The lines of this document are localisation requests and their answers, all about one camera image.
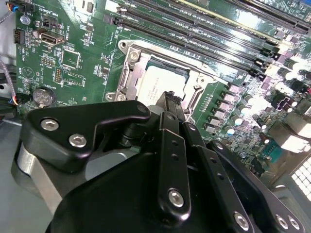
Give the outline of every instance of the green circuit board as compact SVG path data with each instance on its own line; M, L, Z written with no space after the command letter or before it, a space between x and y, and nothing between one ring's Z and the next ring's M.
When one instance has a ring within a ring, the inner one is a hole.
M206 141L220 138L233 151L239 154L247 153L249 156L246 158L248 160L246 163L249 163L252 158L261 155L266 148L266 145L260 142L258 130L254 129L254 126L257 125L254 115L261 118L269 117L271 120L267 123L268 129L276 121L282 121L286 112L266 112L265 109L270 106L268 100L275 95L276 90L284 89L291 84L290 81L285 81L284 78L275 74L271 76L269 86L262 88L262 83L247 72L249 69L256 69L254 60L257 58L276 66L283 66L260 54L258 48L272 50L277 43L282 44L281 40L283 40L285 44L289 44L287 51L292 53L295 59L303 61L306 70L310 70L311 38L308 34L291 31L258 17L226 0L189 0L188 2L195 4L198 8L191 8L181 2L171 0L32 0L29 3L34 5L34 11L26 13L31 19L31 23L29 25L21 23L22 13L17 13L16 19L17 28L25 32L25 43L17 44L17 91L31 95L38 87L48 87L57 98L56 104L53 106L107 102L105 95L116 91L125 59L125 54L118 49L118 42L120 40L148 41L207 64L221 80L226 81L226 83L215 82L207 85L196 105L192 120ZM265 0L264 3L305 22L311 20L311 7L303 4L302 1ZM145 18L123 14L120 10L123 8L141 12ZM160 10L162 8L174 14L164 13ZM246 27L243 28L243 26L223 20L215 21L217 17L209 16L207 18L205 17L206 12L202 12L202 8ZM205 46L204 43L200 43L200 40L194 40L191 35L196 32L197 25L189 26L179 20L181 17L185 19L196 17L191 14L193 11L200 16L200 18L196 18L197 21L208 24L213 30L213 33L210 31L208 34L200 34L200 37L207 38L212 41L212 44L218 46ZM43 23L46 17L54 20L53 27L44 27ZM161 33L172 41L181 40L182 43L186 42L193 48L199 47L199 51L204 51L198 53L196 53L198 51L196 49L189 51L189 46L180 46L170 40L159 38L156 34L148 34L146 31L127 28L107 21L107 19L116 18L126 19L139 27ZM164 27L157 22L174 25L178 29L177 32L183 32L187 28L188 37L185 36L181 39L178 33L172 33L170 27ZM52 46L36 38L34 31L40 28L46 28L47 31L61 35L63 43ZM265 34L267 37L256 35L253 31L248 31L247 28ZM223 32L222 36L217 35L219 32ZM283 38L278 37L278 33L282 34ZM225 34L239 36L250 46L240 44L239 47L233 48L238 55L232 55L232 52L226 48L237 44L225 40ZM293 37L297 39L295 43L290 42ZM297 78L310 84L310 81L304 79L303 76L297 75ZM226 90L228 83L240 86L242 92L236 96L232 103L233 108L221 121L217 130L214 133L207 132L208 117L217 107L217 102L222 98L222 93ZM249 123L248 125L234 126L231 117L240 114L236 107L247 94L257 97L260 101L251 108L251 114L242 116L243 120ZM287 95L296 101L300 101L304 97L290 90ZM38 105L30 101L19 106L19 114L23 118L29 111L36 108ZM226 133L225 129L228 125L235 129L234 135Z

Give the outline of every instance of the silver screw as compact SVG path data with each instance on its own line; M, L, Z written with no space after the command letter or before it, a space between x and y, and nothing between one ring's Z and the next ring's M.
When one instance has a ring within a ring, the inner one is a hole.
M69 137L69 143L73 147L82 148L86 146L86 138L80 134L73 134Z
M189 124L189 128L190 128L191 130L195 131L195 126L194 126L194 125Z
M171 190L169 192L169 200L176 207L182 207L184 205L183 196L176 190Z
M247 156L246 156L246 153L245 152L242 152L241 154L240 154L240 157L242 158L242 159L245 159Z
M276 219L278 221L278 223L284 228L284 229L288 229L288 225L287 222L280 216L280 215L276 215Z
M234 212L234 219L243 230L248 231L249 225L243 215L241 215L239 212Z
M142 106L142 105L137 105L137 108L138 108L138 110L140 110L142 113L146 113L147 112L147 110L146 110L146 108L144 107L144 106Z
M291 216L288 216L288 219L289 219L289 221L290 221L290 223L292 224L293 227L295 227L297 230L300 229L300 226L299 226L299 224L296 222L295 219L293 219Z
M41 121L41 127L47 131L54 131L59 128L59 124L56 120L53 119L45 119Z
M125 101L125 100L126 100L125 95L118 95L117 101Z
M221 150L224 149L223 146L220 143L218 143L218 142L216 142L215 145L218 147L218 149L221 149Z
M131 59L132 62L137 61L138 58L139 58L138 52L136 52L136 51L130 52L130 59Z
M31 19L28 16L21 16L19 20L24 25L29 25L31 23Z

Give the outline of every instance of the ram slot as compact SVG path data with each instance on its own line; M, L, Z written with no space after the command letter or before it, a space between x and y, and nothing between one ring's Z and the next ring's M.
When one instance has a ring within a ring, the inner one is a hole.
M191 45L189 43L186 43L185 41L173 38L173 37L165 35L163 33L159 33L155 30L152 30L151 28L147 28L145 26L139 25L139 24L134 23L130 20L120 18L120 21L116 21L116 24L118 26L122 26L124 28L127 28L130 30L136 31L138 33L141 33L145 36L150 36L150 37L153 37L154 39L162 40L165 43L169 42L170 44L178 46L178 47L180 47L186 51L193 52L197 55L200 55L202 57L210 59L214 62L227 65L228 67L231 67L231 68L236 69L238 71L248 73L250 70L250 67L248 67L248 66L245 66L245 65L240 64L240 63L235 62L235 61L228 60L226 57L220 56L220 55L215 54L213 52L210 52L208 50L205 50L205 49L199 48L197 46Z
M308 34L311 25L272 6L256 0L225 0L261 18L300 34Z
M218 43L216 41L213 41L209 38L207 38L206 36L197 34L197 33L193 33L191 31L189 31L188 29L179 27L178 25L175 24L171 24L169 22L163 21L159 18L153 17L151 15L148 15L146 13L140 12L138 10L132 9L132 8L128 8L127 12L124 13L126 16L131 17L137 21L139 21L140 19L144 19L148 22L152 22L155 23L157 25L160 25L162 27L165 27L167 29L172 30L173 32L178 32L180 34L182 34L184 37L192 37L193 42L197 43L197 44L202 44L206 47L209 47L213 50L217 50L223 53L227 53L230 54L232 56L236 56L236 57L241 57L247 61L249 61L250 63L254 63L255 61L255 57L251 54L239 51L239 50L235 50L234 48L231 48L225 44L221 44Z
M187 5L182 4L181 2L173 2L172 0L162 0L162 1L168 3L169 5L171 5L175 8L178 8L178 9L183 10L183 11L187 11L187 12L191 13L192 15L200 16L201 18L204 18L208 21L214 22L216 24L224 25L224 26L228 27L229 29L235 30L235 31L240 32L244 35L252 37L254 39L259 39L262 42L268 41L269 38L270 38L270 40L275 41L274 38L271 38L268 35L263 36L263 33L260 33L260 32L255 33L254 30L253 31L247 31L246 28L241 28L242 25L240 25L240 24L239 24L239 26L235 26L234 24L231 24L230 22L224 21L222 19L218 19L214 16L209 16L206 13L202 13L202 12L199 12L197 10L193 10L192 8L190 8Z
M245 47L247 50L249 50L253 53L259 52L260 49L262 49L262 47L263 47L263 45L257 45L255 43L248 41L248 40L237 38L236 36L231 35L230 33L226 32L224 30L221 30L219 27L215 27L211 24L204 23L204 22L195 22L193 20L193 18L191 18L190 16L187 16L187 15L183 16L181 13L169 10L169 9L163 7L162 5L160 5L156 2L149 3L149 5L154 6L154 8L149 7L145 4L142 4L136 0L131 0L130 2L136 6L144 8L148 11L153 12L153 13L159 14L163 17L170 18L176 22L180 22L180 23L183 23L185 25L188 25L189 27L195 26L196 29L198 29L198 30L201 30L207 34L212 35L212 36L216 36L222 40L227 40L227 41L236 43L242 47Z
M191 16L186 15L186 14L182 14L179 11L174 11L168 7L164 7L163 5L158 4L155 1L150 1L150 0L128 0L128 1L130 3L136 5L136 6L142 7L144 9L147 9L151 12L155 12L157 14L161 14L165 17L175 18L175 20L178 19L180 21L182 20L183 22L187 22L187 23L192 24L192 25L198 25L207 31L210 31L212 33L217 33L219 35L219 37L222 36L222 37L225 37L226 40L231 40L231 41L234 40L235 43L239 43L245 47L249 47L250 49L260 50L263 47L263 43L266 42L266 40L265 40L266 38L263 38L262 36L247 32L247 31L245 31L241 28L237 28L234 25L231 25L227 22L220 21L218 19L215 19L213 17L209 17L207 15L200 15L200 17L206 21L212 22L213 24L218 24L222 27L226 27L226 28L231 29L233 31L244 34L250 38L256 39L261 43L261 45L257 45L255 43L252 43L252 42L245 40L245 39L237 38L236 35L234 35L230 32L221 30L220 27L215 27L211 24L195 20L194 17L191 17ZM186 11L190 12L193 16L198 17L197 11L194 11L188 7L185 7L183 5L179 5L179 4L176 4L173 2L170 2L170 4L173 5L174 7L178 7L179 9L186 10Z

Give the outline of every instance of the wire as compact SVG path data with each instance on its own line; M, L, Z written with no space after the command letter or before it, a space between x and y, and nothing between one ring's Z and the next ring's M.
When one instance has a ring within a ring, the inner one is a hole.
M7 13L5 13L5 15L2 18L0 18L0 24L3 23L11 14L13 14L13 12L8 11ZM8 82L8 84L11 87L11 94L12 94L13 102L14 102L14 104L18 105L18 103L16 101L16 92L15 92L15 89L14 89L14 85L13 85L13 82L12 82L12 78L11 78L10 72L8 70L7 65L3 62L1 56L0 56L0 69L3 70L3 73L5 75L6 81Z
M13 14L13 12L9 8L9 11L7 13L5 13L5 15L0 18L0 24L2 24L11 14Z
M16 101L16 96L13 96L13 97L12 97L12 100L13 100L13 102L14 102L15 105L18 105L18 103L17 103L17 101Z
M10 4L6 4L6 6L8 7L9 11L12 11L11 7L10 7Z
M16 92L15 92L15 90L14 90L14 85L13 85L13 82L12 82L11 75L10 75L10 73L9 73L8 67L7 67L6 64L3 62L1 56L0 56L0 69L3 70L3 73L4 73L4 75L5 75L6 81L8 82L8 84L9 84L10 87L11 87L11 94L12 94L13 102L14 102L14 104L18 105L18 104L17 104L17 101L16 101Z

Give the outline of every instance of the black connector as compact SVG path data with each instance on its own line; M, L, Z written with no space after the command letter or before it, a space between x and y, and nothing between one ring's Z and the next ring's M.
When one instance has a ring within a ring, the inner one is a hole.
M57 26L57 19L51 16L43 16L42 22L42 26L49 29Z
M25 44L25 31L19 28L14 29L14 44Z
M12 12L33 12L35 9L34 5L19 0L6 1L5 4L9 6Z
M16 101L18 104L25 104L30 101L31 95L26 95L23 93L16 93Z

